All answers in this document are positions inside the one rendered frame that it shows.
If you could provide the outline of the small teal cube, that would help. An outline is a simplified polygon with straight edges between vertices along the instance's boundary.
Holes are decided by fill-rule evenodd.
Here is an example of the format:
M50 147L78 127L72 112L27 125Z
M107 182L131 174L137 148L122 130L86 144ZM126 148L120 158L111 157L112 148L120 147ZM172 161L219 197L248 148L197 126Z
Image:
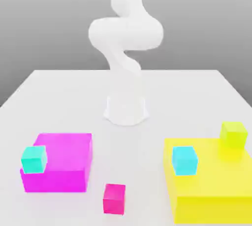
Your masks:
M26 147L21 163L24 174L44 173L47 165L46 147L44 145Z

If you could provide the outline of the small lime cube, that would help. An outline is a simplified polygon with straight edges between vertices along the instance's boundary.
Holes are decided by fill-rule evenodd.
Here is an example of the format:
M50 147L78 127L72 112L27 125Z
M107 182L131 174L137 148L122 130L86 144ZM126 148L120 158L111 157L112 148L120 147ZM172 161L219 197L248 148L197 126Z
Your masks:
M244 149L248 132L242 122L223 121L220 131L220 140L224 145Z

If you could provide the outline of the small cyan cube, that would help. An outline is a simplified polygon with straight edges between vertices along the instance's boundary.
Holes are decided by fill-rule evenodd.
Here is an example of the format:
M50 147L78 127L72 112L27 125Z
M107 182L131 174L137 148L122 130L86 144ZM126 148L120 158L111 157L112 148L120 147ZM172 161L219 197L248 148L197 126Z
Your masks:
M176 176L196 175L197 173L198 156L193 146L174 146L171 162Z

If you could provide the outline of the small pink cube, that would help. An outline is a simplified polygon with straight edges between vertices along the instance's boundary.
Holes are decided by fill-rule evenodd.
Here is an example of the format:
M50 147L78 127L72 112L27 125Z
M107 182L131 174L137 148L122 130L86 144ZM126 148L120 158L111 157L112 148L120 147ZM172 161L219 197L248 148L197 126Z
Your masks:
M123 215L125 212L126 186L123 184L106 184L103 196L105 214Z

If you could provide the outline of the large magenta box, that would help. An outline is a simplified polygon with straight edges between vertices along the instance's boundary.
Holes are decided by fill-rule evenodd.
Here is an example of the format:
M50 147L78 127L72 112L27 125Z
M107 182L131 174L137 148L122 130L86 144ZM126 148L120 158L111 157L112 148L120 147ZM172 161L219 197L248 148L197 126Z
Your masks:
M32 146L46 147L44 173L20 174L26 192L85 192L93 158L90 133L42 133Z

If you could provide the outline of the large yellow box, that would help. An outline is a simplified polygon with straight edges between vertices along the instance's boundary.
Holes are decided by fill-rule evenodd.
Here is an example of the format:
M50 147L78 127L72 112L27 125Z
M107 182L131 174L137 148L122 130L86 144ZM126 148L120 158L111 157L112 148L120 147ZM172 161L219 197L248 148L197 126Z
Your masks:
M195 175L175 174L175 146L193 146ZM163 166L174 223L252 226L252 157L246 149L223 147L218 138L166 138Z

